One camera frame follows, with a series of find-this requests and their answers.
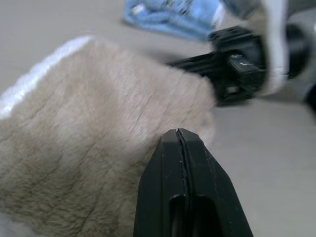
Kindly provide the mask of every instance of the blue cloth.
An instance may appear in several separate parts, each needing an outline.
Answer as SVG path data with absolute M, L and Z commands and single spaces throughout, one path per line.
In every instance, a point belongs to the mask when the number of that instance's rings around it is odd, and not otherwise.
M 213 32 L 220 0 L 125 0 L 125 20 L 137 27 L 197 40 Z

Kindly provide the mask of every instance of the faux fur fabric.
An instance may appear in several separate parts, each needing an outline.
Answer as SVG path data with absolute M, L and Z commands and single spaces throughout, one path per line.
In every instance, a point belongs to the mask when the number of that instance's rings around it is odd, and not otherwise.
M 91 40 L 0 120 L 3 219 L 47 237 L 132 237 L 159 137 L 186 128 L 208 147 L 213 105 L 206 79 Z

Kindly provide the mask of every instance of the black plastic part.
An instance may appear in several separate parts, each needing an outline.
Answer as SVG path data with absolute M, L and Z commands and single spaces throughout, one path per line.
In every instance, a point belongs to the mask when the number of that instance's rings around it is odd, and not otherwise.
M 306 102 L 312 108 L 312 110 L 316 113 L 316 84 L 307 95 Z
M 259 36 L 236 26 L 212 33 L 209 37 L 216 52 L 241 54 L 258 68 L 266 67 L 263 46 Z
M 138 191 L 134 237 L 253 237 L 232 182 L 198 135 L 164 134 Z
M 291 79 L 307 65 L 310 43 L 295 25 L 288 25 L 286 34 Z M 253 98 L 263 86 L 267 72 L 261 38 L 244 28 L 232 27 L 214 32 L 210 41 L 215 48 L 213 53 L 169 65 L 208 77 L 214 85 L 219 106 Z
M 286 36 L 290 52 L 289 79 L 299 75 L 310 58 L 310 43 L 299 27 L 290 24 L 286 28 Z

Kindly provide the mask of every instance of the white stripe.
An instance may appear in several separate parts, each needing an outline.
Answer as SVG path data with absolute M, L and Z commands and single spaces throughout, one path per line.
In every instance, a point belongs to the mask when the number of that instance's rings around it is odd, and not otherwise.
M 38 82 L 52 67 L 57 65 L 63 58 L 81 49 L 91 39 L 91 36 L 85 36 L 65 43 L 42 62 L 34 65 L 27 74 L 20 77 L 15 85 L 7 89 L 0 97 L 0 120 L 10 117 L 14 106 L 23 101 L 24 97 L 36 88 Z

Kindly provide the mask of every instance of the gray floor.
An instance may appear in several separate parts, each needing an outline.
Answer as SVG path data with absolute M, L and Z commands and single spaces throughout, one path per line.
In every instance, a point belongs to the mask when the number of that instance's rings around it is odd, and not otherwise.
M 2 0 L 0 92 L 76 36 L 107 37 L 160 62 L 208 52 L 207 44 L 133 29 L 122 17 L 122 0 Z M 214 116 L 211 152 L 230 175 L 254 235 L 315 236 L 315 117 L 291 88 L 217 108 Z

